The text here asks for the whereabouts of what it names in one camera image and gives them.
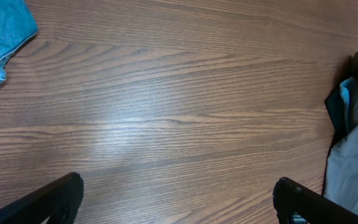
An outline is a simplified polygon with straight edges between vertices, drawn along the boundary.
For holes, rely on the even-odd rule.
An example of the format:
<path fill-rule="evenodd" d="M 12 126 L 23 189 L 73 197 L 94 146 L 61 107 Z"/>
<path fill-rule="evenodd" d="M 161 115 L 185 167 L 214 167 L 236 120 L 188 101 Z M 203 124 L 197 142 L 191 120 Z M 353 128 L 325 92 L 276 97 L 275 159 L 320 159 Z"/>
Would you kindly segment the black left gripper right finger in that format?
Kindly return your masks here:
<path fill-rule="evenodd" d="M 358 215 L 288 177 L 275 184 L 273 206 L 280 224 L 358 223 Z"/>

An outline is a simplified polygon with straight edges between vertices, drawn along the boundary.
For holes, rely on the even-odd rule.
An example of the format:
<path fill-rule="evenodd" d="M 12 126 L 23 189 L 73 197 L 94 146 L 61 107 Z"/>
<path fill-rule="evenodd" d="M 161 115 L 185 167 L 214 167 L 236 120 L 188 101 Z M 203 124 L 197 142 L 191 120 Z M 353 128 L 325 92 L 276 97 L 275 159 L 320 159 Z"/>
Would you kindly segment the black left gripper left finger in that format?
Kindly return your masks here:
<path fill-rule="evenodd" d="M 0 208 L 0 224 L 73 224 L 84 196 L 84 181 L 71 172 Z"/>

